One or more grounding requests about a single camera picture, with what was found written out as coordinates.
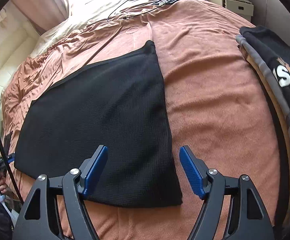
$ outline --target gray fabric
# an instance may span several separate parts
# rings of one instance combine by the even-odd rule
[[[240,34],[236,35],[236,41],[239,45],[241,45],[245,48],[245,50],[250,55],[250,57],[258,65],[263,76],[265,77],[270,88],[272,89],[272,92],[273,92],[274,96],[276,97],[277,102],[280,105],[281,110],[283,112],[285,122],[286,122],[287,127],[288,127],[289,138],[290,138],[290,108],[289,108],[289,106],[288,106],[288,104],[283,96],[282,90],[281,90],[276,78],[274,77],[270,68],[266,65],[264,60],[261,58],[261,56],[246,41],[246,39],[242,35],[240,35]],[[289,228],[290,228],[290,216],[289,216],[289,220],[286,221],[286,223],[284,224],[284,230],[288,230]]]

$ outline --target black cable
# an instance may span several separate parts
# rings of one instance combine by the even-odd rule
[[[107,17],[107,22],[108,22],[108,19],[109,19],[109,17],[120,7],[120,6],[118,6],[114,11],[112,11],[109,15],[108,15],[108,17]]]
[[[132,17],[135,17],[135,16],[143,15],[143,14],[145,14],[145,13],[149,13],[149,12],[154,11],[154,10],[156,10],[156,9],[162,7],[163,5],[166,5],[166,4],[167,4],[167,3],[163,3],[163,4],[157,6],[157,7],[154,8],[154,9],[151,9],[151,10],[149,10],[149,11],[146,11],[146,12],[143,12],[143,13],[140,13],[140,14],[135,14],[135,15],[132,15],[132,16],[127,16],[127,17],[124,16],[123,19],[124,19],[124,20],[127,20],[128,18],[132,18]]]
[[[7,160],[7,157],[6,157],[6,154],[5,154],[4,149],[3,149],[3,143],[1,141],[1,139],[0,139],[0,153],[1,153],[1,157],[3,158],[3,162],[6,165],[7,171],[9,173],[9,176],[10,176],[10,179],[11,179],[11,182],[12,182],[12,185],[15,188],[15,191],[17,193],[17,196],[18,196],[21,204],[24,204],[24,200],[22,199],[22,196],[20,195],[20,191],[19,191],[18,186],[16,184],[15,177],[13,176],[12,171],[10,169],[10,166],[9,166],[9,163],[8,163],[8,160]]]

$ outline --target white drawer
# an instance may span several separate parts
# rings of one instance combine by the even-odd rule
[[[253,16],[254,5],[235,0],[225,0],[225,8],[236,14]]]

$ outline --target blue gripper pad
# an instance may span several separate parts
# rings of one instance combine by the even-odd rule
[[[82,192],[83,198],[87,199],[89,195],[91,195],[99,181],[100,175],[103,172],[103,169],[107,163],[108,159],[108,149],[104,146],[96,158],[94,165],[90,168],[86,179],[85,179],[85,188]]]
[[[200,199],[205,199],[206,192],[203,189],[203,178],[184,146],[180,148],[180,161],[194,194],[199,196]]]

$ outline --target wrinkled fabric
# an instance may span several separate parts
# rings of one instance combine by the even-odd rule
[[[10,152],[32,100],[83,65],[114,58],[154,41],[165,82],[172,152],[183,204],[125,209],[86,201],[101,239],[187,239],[202,206],[193,194],[178,153],[189,145],[196,157],[223,175],[248,174],[271,220],[279,190],[279,151],[272,117],[258,80],[237,48],[235,35],[250,26],[240,16],[204,0],[179,0],[150,13],[151,5],[131,8],[109,22],[74,31],[48,51],[28,58],[3,95],[4,134],[13,131]],[[33,179],[13,169],[25,198]],[[58,197],[64,233],[72,236],[62,196]],[[215,239],[221,239],[228,214],[225,197]]]

